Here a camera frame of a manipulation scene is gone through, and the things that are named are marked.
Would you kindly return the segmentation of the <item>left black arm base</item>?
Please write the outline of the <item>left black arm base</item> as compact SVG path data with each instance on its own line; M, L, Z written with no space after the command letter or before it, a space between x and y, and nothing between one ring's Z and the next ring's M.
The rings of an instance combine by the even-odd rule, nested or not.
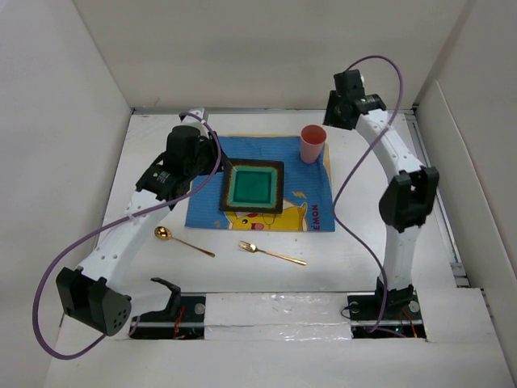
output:
M152 302L168 297L162 309L147 309L132 319L128 337L133 340L203 340L207 295L182 294L181 288L160 277L150 279L161 287L162 296L150 298Z

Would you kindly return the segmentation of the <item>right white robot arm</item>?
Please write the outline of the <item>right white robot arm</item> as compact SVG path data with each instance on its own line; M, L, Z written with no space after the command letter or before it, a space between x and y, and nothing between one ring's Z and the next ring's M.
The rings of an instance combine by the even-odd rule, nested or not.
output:
M431 213L439 183L435 167L414 156L392 126L379 95L367 95L358 70L334 75L324 125L356 130L383 167L388 187L379 201L386 225L384 271L377 281L373 308L382 318L399 313L413 296L411 278L417 238Z

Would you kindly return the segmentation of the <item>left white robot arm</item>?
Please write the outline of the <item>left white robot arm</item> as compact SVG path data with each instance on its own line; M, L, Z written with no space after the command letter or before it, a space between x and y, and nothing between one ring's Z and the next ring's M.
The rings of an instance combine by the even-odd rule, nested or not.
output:
M66 315L114 336L133 317L134 298L122 290L124 275L158 224L184 196L191 182L221 164L216 142L200 123L179 124L136 183L124 211L126 221L111 228L74 270L62 268L57 290Z

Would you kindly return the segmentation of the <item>gold spoon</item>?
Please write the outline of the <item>gold spoon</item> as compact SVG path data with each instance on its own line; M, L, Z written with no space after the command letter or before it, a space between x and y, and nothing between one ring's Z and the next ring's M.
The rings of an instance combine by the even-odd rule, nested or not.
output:
M201 252L203 253L204 255L207 255L209 257L212 257L214 258L216 255L211 252L211 251L207 251L203 248L200 248L200 247L197 247L193 244L190 244L189 242L185 242L179 238L176 238L172 233L171 231L166 228L165 226L157 226L155 229L154 229L154 232L153 232L154 236L161 240L161 241L176 241L178 243L182 243L183 245L187 246L187 247L190 247L198 252Z

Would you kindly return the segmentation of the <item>pink plastic cup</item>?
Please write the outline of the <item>pink plastic cup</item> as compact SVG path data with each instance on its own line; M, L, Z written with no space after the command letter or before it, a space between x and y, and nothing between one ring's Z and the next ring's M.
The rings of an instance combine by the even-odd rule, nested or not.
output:
M301 130L301 160L311 164L317 161L326 143L326 131L315 124L307 125Z

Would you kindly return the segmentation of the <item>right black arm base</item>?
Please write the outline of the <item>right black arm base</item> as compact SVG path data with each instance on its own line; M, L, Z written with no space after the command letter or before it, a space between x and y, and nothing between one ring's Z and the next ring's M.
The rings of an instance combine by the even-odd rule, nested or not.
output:
M341 315L351 324L353 339L425 339L422 311L414 286L390 290L377 280L373 293L350 293Z

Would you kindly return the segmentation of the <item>gold fork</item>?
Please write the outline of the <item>gold fork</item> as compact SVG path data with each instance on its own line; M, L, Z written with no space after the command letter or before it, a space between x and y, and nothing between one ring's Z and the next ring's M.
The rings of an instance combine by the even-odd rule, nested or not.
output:
M262 250L262 249L258 248L256 245L254 245L252 243L249 243L249 242L240 241L238 246L242 250L248 251L250 253L262 253L264 255L269 255L269 256L272 256L272 257L276 257L278 259L283 259L283 260L288 261L290 263L298 264L298 265L301 265L301 266L306 266L307 265L307 263L304 260L294 259L294 258L285 256L285 255L280 255L280 254L276 254L276 253L273 253L273 252L265 251L265 250Z

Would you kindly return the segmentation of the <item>green square ceramic plate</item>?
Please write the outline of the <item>green square ceramic plate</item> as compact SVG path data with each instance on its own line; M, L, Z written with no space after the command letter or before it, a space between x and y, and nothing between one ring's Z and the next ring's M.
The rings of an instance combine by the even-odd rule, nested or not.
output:
M283 162L239 158L225 161L220 211L280 214L283 200Z

